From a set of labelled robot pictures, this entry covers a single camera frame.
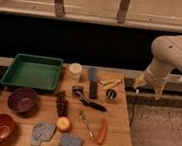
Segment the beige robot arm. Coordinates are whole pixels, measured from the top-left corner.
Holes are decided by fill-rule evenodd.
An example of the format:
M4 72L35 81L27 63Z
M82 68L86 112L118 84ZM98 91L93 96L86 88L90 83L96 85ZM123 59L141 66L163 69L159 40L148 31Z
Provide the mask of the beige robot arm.
M182 35L159 36L152 41L152 62L140 76L135 78L134 88L153 86L155 99L161 98L170 72L178 69L182 73Z

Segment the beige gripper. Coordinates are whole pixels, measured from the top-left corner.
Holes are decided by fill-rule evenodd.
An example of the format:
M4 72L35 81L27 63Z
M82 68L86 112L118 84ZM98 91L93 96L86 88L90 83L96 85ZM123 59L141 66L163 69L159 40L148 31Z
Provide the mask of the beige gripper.
M161 98L161 94L163 93L164 86L167 83L167 77L160 77L159 75L154 74L149 69L146 69L144 71L144 75L141 75L137 79L135 79L133 87L139 88L141 86L145 86L148 83L155 86L155 99L159 100Z

